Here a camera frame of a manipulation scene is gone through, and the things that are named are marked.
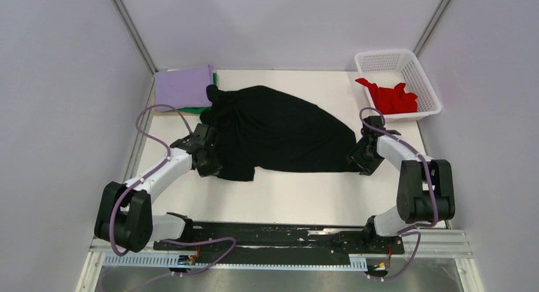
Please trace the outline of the black t shirt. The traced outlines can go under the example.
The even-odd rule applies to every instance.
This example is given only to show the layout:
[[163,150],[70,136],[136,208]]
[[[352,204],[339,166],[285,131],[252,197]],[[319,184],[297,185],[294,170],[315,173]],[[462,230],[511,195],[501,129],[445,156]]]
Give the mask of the black t shirt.
[[222,91],[209,85],[211,107],[200,115],[218,130],[218,177],[253,181],[255,169],[282,172],[358,172],[346,156],[354,131],[316,104],[257,85]]

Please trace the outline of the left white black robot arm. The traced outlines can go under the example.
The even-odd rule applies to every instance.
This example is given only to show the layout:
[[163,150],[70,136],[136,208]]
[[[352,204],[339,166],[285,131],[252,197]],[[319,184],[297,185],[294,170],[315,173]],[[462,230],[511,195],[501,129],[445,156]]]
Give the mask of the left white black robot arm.
[[94,236],[110,242],[118,256],[138,253],[150,242],[170,241],[179,249],[194,243],[193,221],[168,212],[155,215],[152,205],[177,179],[191,170],[201,177],[215,176],[222,166],[215,151],[219,132],[197,124],[194,132],[166,147],[157,163],[137,177],[111,181],[102,193]]

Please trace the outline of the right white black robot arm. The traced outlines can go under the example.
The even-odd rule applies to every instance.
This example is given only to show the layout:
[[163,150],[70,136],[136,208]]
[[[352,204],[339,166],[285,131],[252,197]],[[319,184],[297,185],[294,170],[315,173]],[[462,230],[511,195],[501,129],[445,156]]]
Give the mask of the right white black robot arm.
[[451,164],[420,153],[399,132],[385,129],[382,116],[368,116],[362,124],[362,138],[347,161],[363,176],[374,174],[385,160],[399,172],[395,206],[371,216],[360,233],[365,248],[376,253],[414,228],[453,219],[456,206]]

